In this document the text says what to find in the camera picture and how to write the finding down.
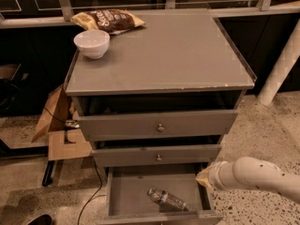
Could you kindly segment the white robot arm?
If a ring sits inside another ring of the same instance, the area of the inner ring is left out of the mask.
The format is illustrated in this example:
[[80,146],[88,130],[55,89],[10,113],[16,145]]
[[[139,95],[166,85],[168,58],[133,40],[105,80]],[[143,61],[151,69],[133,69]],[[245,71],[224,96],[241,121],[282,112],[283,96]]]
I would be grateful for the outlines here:
[[[269,105],[300,57],[300,21],[294,27],[284,49],[269,74],[258,100]],[[215,162],[196,175],[196,181],[209,190],[261,190],[276,193],[300,203],[300,176],[282,171],[274,163],[254,157]]]

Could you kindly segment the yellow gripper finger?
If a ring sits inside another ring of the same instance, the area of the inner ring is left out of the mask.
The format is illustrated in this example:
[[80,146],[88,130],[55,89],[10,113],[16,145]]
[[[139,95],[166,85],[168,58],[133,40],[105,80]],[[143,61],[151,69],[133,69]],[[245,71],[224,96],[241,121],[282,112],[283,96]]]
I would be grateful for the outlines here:
[[209,172],[210,172],[210,167],[207,167],[202,171],[198,172],[198,174],[196,175],[196,181],[203,187],[212,189],[213,187],[209,182]]

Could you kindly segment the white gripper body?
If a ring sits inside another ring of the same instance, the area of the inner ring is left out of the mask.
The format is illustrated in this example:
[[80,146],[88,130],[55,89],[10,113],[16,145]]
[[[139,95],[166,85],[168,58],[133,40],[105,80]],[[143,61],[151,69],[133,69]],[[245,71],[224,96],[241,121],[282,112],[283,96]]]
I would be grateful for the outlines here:
[[209,171],[208,179],[215,190],[225,191],[228,184],[228,175],[226,174],[227,161],[214,163]]

